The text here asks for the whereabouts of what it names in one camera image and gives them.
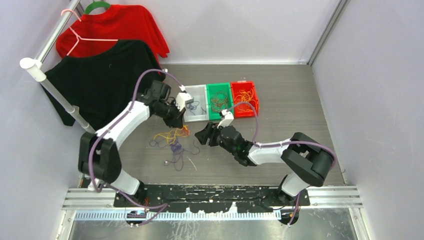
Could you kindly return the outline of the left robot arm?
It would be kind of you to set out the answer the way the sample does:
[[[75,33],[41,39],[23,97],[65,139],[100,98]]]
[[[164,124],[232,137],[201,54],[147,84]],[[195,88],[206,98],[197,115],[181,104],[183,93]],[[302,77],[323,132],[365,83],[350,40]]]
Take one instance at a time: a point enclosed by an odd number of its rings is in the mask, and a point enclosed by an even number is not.
[[[100,192],[107,186],[126,195],[126,200],[135,207],[145,202],[145,185],[123,169],[119,149],[128,136],[151,116],[162,118],[170,128],[181,129],[186,105],[194,98],[183,85],[179,89],[177,96],[168,101],[171,87],[154,81],[143,93],[135,94],[110,123],[81,136],[78,170],[90,176],[92,191]]]

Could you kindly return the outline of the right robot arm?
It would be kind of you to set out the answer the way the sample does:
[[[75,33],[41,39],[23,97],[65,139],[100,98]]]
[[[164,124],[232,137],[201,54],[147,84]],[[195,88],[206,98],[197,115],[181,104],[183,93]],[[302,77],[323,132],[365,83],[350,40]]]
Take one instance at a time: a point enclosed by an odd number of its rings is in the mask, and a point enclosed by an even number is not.
[[[291,205],[301,191],[309,186],[321,187],[338,158],[329,147],[319,144],[302,132],[286,140],[271,143],[248,141],[232,125],[220,126],[208,122],[194,134],[201,145],[219,146],[229,152],[242,166],[284,163],[291,169],[279,188],[276,198],[283,205]]]

